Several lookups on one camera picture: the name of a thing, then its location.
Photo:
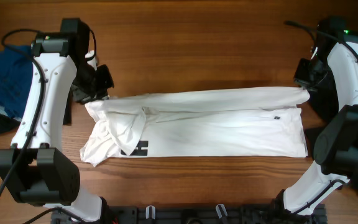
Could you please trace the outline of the white t-shirt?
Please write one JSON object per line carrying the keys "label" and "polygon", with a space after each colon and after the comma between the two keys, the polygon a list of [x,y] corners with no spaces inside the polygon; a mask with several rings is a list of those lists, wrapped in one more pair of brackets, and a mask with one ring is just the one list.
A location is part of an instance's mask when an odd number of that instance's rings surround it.
{"label": "white t-shirt", "polygon": [[300,106],[309,97],[276,86],[94,101],[80,157],[94,166],[110,157],[306,157]]}

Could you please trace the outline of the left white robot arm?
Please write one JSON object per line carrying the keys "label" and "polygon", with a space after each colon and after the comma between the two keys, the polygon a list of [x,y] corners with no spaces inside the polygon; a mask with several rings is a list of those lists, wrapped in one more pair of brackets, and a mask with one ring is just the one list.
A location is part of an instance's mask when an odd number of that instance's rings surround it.
{"label": "left white robot arm", "polygon": [[38,33],[31,53],[32,83],[21,127],[9,149],[0,149],[1,190],[17,203],[60,212],[78,223],[116,223],[107,201],[81,186],[80,171],[62,151],[62,126],[71,89],[81,100],[105,95],[112,87],[90,46],[92,30]]}

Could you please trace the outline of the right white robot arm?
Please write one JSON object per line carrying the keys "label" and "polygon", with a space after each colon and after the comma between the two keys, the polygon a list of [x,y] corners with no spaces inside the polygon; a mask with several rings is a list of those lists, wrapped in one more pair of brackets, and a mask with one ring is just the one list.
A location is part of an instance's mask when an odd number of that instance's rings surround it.
{"label": "right white robot arm", "polygon": [[305,27],[312,57],[301,59],[294,81],[312,95],[311,106],[326,120],[313,146],[313,163],[272,201],[269,217],[306,222],[336,189],[358,180],[358,32],[339,17]]}

